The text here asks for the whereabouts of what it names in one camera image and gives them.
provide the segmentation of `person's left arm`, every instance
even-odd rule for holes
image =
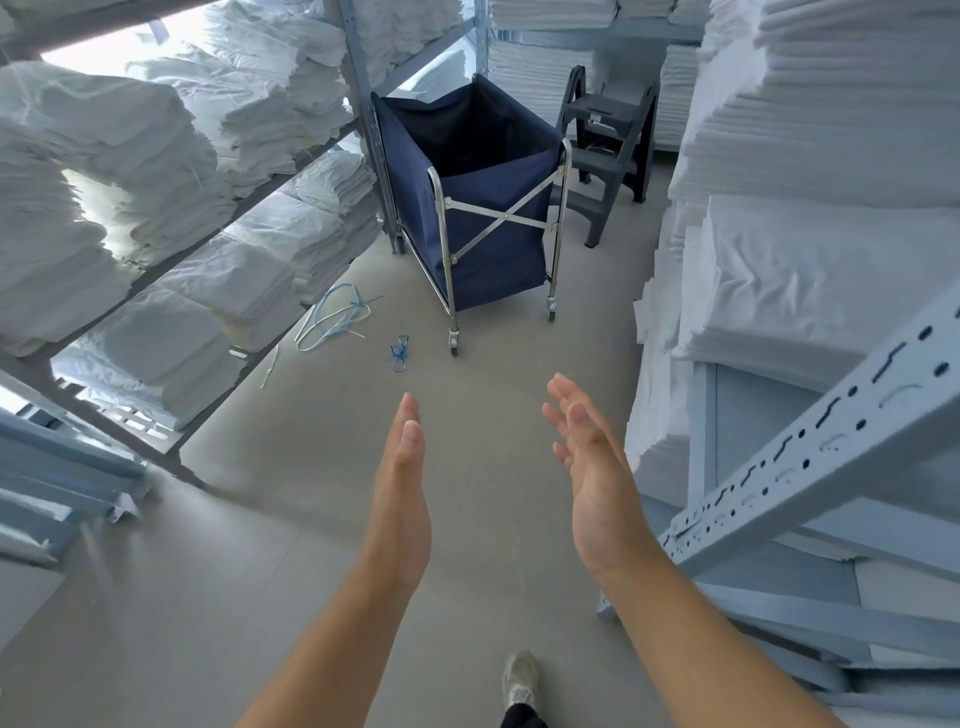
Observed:
[[[420,408],[404,395],[356,564],[235,728],[361,728],[430,559]]]

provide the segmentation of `floor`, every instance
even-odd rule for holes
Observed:
[[[210,492],[156,473],[139,520],[85,534],[64,586],[0,655],[0,725],[230,726],[356,555],[404,391],[422,406],[433,558],[369,726],[498,725],[502,665],[522,647],[541,660],[551,726],[667,725],[622,628],[594,615],[540,404],[564,372],[622,434],[640,357],[631,301],[670,171],[658,165],[642,206],[621,189],[595,250],[570,215],[554,324],[544,291],[471,310],[458,359],[416,261],[385,242],[362,256],[345,280],[382,297],[356,327],[366,338],[286,342],[266,388],[251,377],[184,449]],[[405,374],[387,361],[400,334]]]

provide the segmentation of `step stool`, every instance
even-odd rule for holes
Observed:
[[[587,70],[582,65],[570,71],[557,129],[566,133],[570,122],[576,122],[573,166],[580,172],[580,182],[589,182],[595,175],[604,184],[602,200],[567,191],[567,206],[590,221],[588,248],[600,242],[621,184],[634,191],[634,202],[646,200],[653,168],[657,93],[656,86],[648,86],[639,104],[626,104],[587,93]],[[553,188],[550,203],[560,203],[559,187]]]

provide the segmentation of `pant leg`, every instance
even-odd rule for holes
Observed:
[[[516,703],[507,709],[500,728],[547,728],[547,725],[529,705]]]

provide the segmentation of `person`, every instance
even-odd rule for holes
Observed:
[[[573,485],[573,540],[612,602],[677,728],[836,728],[843,723],[748,642],[670,561],[647,526],[626,455],[587,394],[562,375],[543,406]],[[360,728],[430,559],[425,438],[400,402],[373,486],[361,553],[236,728]],[[526,651],[503,675],[502,728],[545,728]]]

